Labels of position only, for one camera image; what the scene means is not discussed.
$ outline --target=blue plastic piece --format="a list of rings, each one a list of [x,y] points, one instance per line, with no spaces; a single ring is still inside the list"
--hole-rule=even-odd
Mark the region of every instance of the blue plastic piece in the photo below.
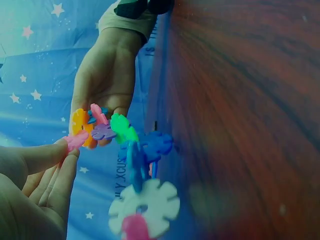
[[[105,107],[101,107],[101,112],[102,112],[104,115],[106,115],[106,114],[108,113],[108,109],[105,108]],[[88,121],[88,124],[94,124],[94,123],[97,121],[97,119],[92,116],[92,111],[91,111],[91,110],[88,110],[88,114],[89,114],[89,116],[90,116],[89,121]]]
[[[157,171],[158,171],[158,162],[155,161],[152,163],[152,178],[155,179],[157,177]]]
[[[130,142],[124,142],[120,146],[118,158],[125,161],[127,158],[128,145]],[[157,176],[158,161],[161,155],[167,155],[173,147],[173,138],[168,134],[159,131],[153,131],[148,135],[139,136],[139,143],[143,147],[145,154],[145,165],[152,163],[152,178]]]
[[[149,167],[145,163],[144,148],[139,142],[128,141],[127,166],[130,173],[130,182],[136,193],[141,193],[143,183],[149,178]]]

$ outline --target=star print backdrop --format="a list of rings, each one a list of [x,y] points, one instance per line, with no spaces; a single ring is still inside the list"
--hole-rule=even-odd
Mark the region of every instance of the star print backdrop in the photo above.
[[[10,0],[0,8],[0,145],[50,144],[68,134],[74,77],[112,0]],[[156,31],[136,60],[128,118],[143,130]],[[108,209],[128,185],[119,146],[81,148],[68,239],[113,240]]]

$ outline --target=fingernail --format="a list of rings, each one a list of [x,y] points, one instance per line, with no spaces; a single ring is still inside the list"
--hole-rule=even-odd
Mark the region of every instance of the fingernail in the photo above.
[[[56,141],[54,144],[58,144],[58,145],[66,145],[67,141],[63,138],[59,139],[58,141]]]

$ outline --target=wrist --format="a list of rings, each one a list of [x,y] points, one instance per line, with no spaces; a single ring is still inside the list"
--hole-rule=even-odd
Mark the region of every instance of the wrist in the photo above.
[[[136,56],[143,45],[141,36],[134,30],[108,27],[104,29],[96,42],[100,48],[112,46],[120,51],[126,51]]]

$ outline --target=white snowflake piece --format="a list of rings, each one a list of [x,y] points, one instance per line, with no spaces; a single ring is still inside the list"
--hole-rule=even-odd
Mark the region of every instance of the white snowflake piece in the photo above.
[[[152,178],[143,184],[140,194],[135,192],[132,185],[121,192],[122,199],[115,199],[109,208],[109,227],[114,234],[121,233],[123,220],[135,214],[137,208],[142,205],[148,207],[142,215],[147,223],[150,238],[159,238],[169,230],[170,223],[166,219],[177,218],[180,199],[173,184],[166,181],[160,188],[159,185],[160,180]]]

